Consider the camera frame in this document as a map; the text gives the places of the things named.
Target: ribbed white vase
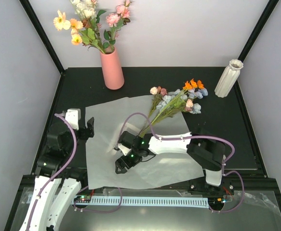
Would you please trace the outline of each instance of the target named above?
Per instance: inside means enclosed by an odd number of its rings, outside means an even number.
[[[237,81],[240,70],[243,68],[243,63],[238,59],[233,59],[229,62],[229,66],[227,66],[219,79],[219,82],[215,88],[215,94],[218,97],[226,97],[228,96],[232,86]]]

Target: white paper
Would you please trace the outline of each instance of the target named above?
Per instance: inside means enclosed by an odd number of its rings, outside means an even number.
[[[94,137],[86,143],[89,189],[105,186],[149,189],[204,176],[201,166],[187,153],[160,154],[148,162],[137,164],[125,174],[115,173],[115,161],[122,156],[113,149],[120,129],[130,114],[141,112],[147,115],[152,99],[152,95],[122,98],[86,108],[86,121],[92,116],[95,118]],[[128,121],[128,131],[136,134],[145,120],[141,115],[134,115]],[[159,135],[189,132],[182,113],[154,125],[154,131]]]

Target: white flower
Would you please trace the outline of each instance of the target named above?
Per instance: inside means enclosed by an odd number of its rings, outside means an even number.
[[[156,95],[158,92],[159,92],[159,91],[158,91],[158,88],[157,88],[157,87],[153,87],[153,88],[150,89],[150,93],[151,93],[152,95]]]
[[[76,6],[79,2],[80,2],[80,0],[73,0],[73,1],[71,0],[71,3],[72,3],[73,5],[75,5],[75,6]]]
[[[86,18],[95,17],[95,9],[92,7],[88,8],[87,10],[84,10],[83,13]]]
[[[76,5],[76,7],[77,7],[79,10],[83,10],[83,9],[86,8],[85,4],[83,4],[82,2],[78,3],[78,4]]]

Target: black tabletop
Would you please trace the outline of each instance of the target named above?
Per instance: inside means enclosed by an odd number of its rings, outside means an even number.
[[[188,128],[202,127],[234,144],[236,152],[227,162],[226,169],[257,169],[237,92],[232,89],[225,98],[218,98],[214,93],[223,70],[224,67],[124,67],[124,86],[119,90],[109,90],[104,84],[101,68],[69,68],[54,111],[60,113],[69,108],[80,108],[80,125],[84,126],[85,107],[123,97],[148,95],[154,86],[173,91],[181,89],[187,80],[200,79],[209,95],[199,102],[201,114],[183,113]],[[84,143],[79,144],[70,166],[86,168]]]

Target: gray wall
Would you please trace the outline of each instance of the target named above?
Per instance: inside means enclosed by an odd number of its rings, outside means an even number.
[[[247,56],[239,83],[268,175],[281,189],[281,1]]]
[[[30,0],[64,68],[101,66],[97,49],[57,31],[57,10],[77,18],[69,0]],[[98,0],[115,11],[124,0]],[[116,39],[122,66],[225,66],[239,56],[268,0],[133,0],[131,23]],[[101,17],[102,32],[109,28]]]
[[[59,77],[19,1],[0,1],[0,231],[32,168]]]

